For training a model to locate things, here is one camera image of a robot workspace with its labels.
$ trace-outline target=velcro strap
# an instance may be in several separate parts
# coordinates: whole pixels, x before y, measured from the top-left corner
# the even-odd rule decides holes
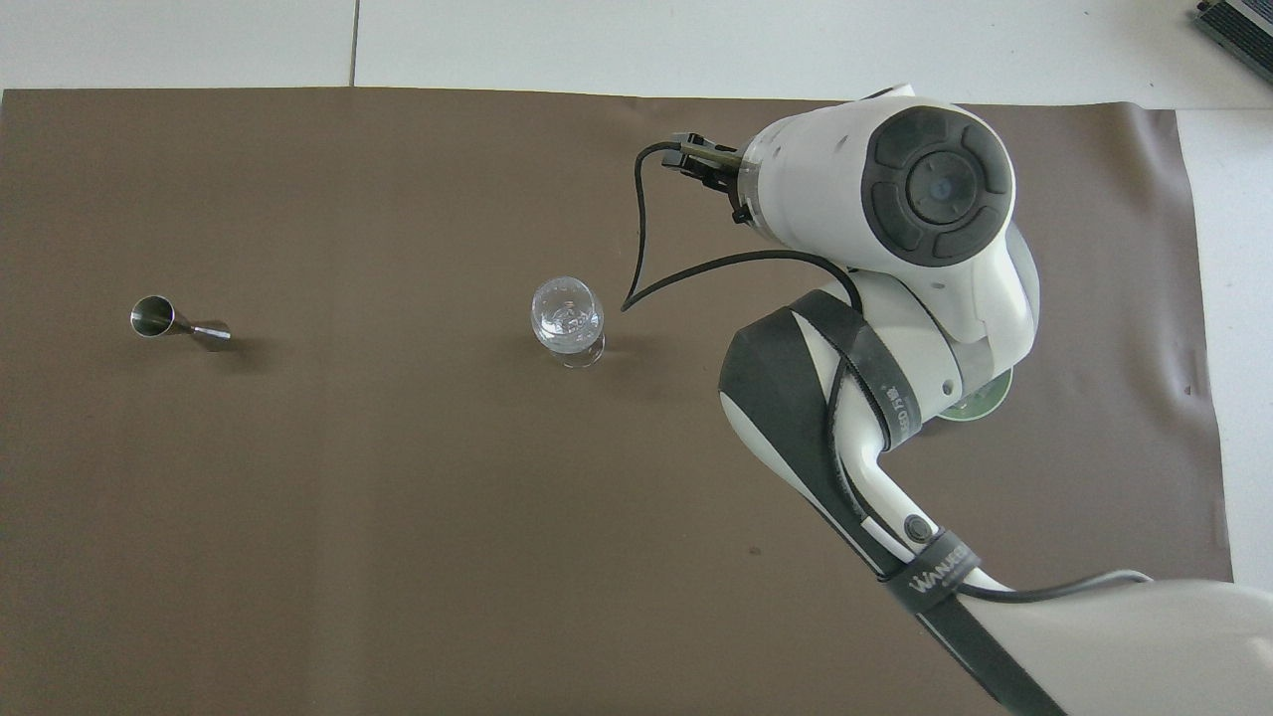
[[[906,567],[881,580],[911,614],[928,612],[964,584],[964,577],[981,563],[955,533],[942,530]]]
[[[876,409],[892,450],[923,427],[919,400],[896,358],[861,312],[825,290],[811,290],[791,304],[791,310],[848,361]]]

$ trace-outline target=glass cup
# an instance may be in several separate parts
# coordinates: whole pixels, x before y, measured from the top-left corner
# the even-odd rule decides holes
[[[559,276],[535,290],[531,329],[535,338],[568,368],[597,362],[606,349],[601,299],[574,276]]]

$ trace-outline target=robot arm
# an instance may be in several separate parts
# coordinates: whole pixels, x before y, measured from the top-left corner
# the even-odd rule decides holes
[[[666,166],[731,194],[736,222],[855,269],[736,334],[722,408],[993,697],[1031,715],[1273,702],[1273,596],[1216,582],[1091,589],[1147,580],[1134,572],[1008,590],[877,464],[1032,345],[1039,279],[993,130],[899,89],[780,120],[741,153],[698,135],[665,149]]]

